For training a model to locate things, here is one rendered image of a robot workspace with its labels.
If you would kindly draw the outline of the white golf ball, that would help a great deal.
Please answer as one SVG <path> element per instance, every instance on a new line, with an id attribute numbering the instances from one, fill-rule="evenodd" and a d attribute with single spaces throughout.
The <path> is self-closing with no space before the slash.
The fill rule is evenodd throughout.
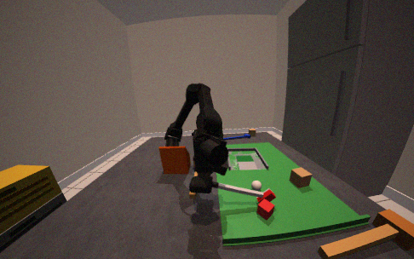
<path id="1" fill-rule="evenodd" d="M 259 181 L 253 181 L 251 186 L 254 190 L 260 190 L 262 188 L 262 184 Z"/>

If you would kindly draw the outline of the green flat mat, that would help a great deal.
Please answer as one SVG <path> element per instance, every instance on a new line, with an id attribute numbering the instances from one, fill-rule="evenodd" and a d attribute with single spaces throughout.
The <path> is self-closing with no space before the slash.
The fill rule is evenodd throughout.
<path id="1" fill-rule="evenodd" d="M 227 169 L 224 176 L 216 173 L 217 182 L 255 191 L 251 183 L 253 181 L 259 181 L 262 184 L 262 188 L 257 191 L 264 193 L 268 189 L 271 189 L 276 198 L 270 202 L 274 204 L 273 214 L 266 220 L 256 213 L 259 204 L 256 196 L 243 195 L 242 193 L 229 192 L 218 188 L 222 237 L 223 235 L 265 233 L 305 227 L 359 216 L 313 177 L 311 178 L 309 186 L 296 187 L 290 181 L 290 173 L 291 170 L 300 168 L 300 166 L 292 162 L 291 159 L 287 158 L 271 143 L 236 144 L 226 145 L 226 147 L 256 147 L 269 167 L 266 170 L 239 170 L 236 164 L 237 169 L 235 167 L 230 170 Z M 289 239 L 301 239 L 314 235 L 334 233 L 367 224 L 370 223 L 366 222 L 351 227 L 342 227 L 330 231 L 310 233 L 290 238 L 239 244 L 223 244 L 223 246 L 253 245 Z"/>

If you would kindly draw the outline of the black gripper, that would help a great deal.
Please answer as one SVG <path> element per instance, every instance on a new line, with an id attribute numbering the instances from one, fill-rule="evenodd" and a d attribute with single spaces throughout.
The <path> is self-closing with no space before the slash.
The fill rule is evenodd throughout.
<path id="1" fill-rule="evenodd" d="M 191 193 L 211 193 L 213 177 L 210 175 L 214 172 L 207 173 L 208 161 L 203 156 L 194 153 L 193 161 L 195 161 L 194 172 L 198 175 L 194 176 L 190 183 Z"/>

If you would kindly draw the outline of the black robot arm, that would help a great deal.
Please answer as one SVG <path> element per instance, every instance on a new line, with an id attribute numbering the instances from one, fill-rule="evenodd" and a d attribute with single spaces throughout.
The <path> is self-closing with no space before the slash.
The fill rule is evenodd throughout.
<path id="1" fill-rule="evenodd" d="M 199 103 L 199 115 L 196 120 L 197 129 L 192 132 L 193 151 L 209 162 L 207 173 L 211 173 L 212 170 L 224 176 L 229 166 L 227 142 L 223 140 L 222 120 L 213 106 L 210 87 L 203 83 L 190 83 L 185 95 L 186 100 L 175 122 L 170 125 L 165 134 L 165 147 L 179 146 L 182 125 L 193 105 Z"/>

